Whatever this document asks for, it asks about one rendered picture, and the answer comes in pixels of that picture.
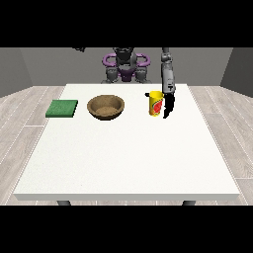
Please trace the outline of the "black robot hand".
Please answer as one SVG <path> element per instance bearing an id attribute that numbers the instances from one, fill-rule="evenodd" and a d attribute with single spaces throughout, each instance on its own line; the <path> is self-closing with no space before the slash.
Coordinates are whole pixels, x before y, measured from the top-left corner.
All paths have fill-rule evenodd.
<path id="1" fill-rule="evenodd" d="M 169 117 L 169 114 L 174 109 L 175 96 L 174 94 L 164 94 L 164 93 L 163 95 L 164 95 L 164 98 L 163 98 L 160 114 L 163 114 L 163 118 L 167 119 Z"/>

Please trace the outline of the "brown wooden bowl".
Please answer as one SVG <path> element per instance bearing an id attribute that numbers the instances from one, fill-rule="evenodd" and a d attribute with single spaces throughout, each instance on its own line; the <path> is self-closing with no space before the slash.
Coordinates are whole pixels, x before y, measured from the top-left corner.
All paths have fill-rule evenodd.
<path id="1" fill-rule="evenodd" d="M 116 95 L 99 95 L 92 98 L 87 104 L 88 112 L 100 121 L 117 118 L 124 108 L 124 100 Z"/>

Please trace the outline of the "green square pad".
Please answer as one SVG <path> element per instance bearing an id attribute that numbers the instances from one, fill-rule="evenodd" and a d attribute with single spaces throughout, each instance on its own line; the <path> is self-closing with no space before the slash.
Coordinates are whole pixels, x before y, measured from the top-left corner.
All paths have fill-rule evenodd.
<path id="1" fill-rule="evenodd" d="M 74 116 L 77 100 L 53 100 L 45 116 L 47 118 L 72 118 Z"/>

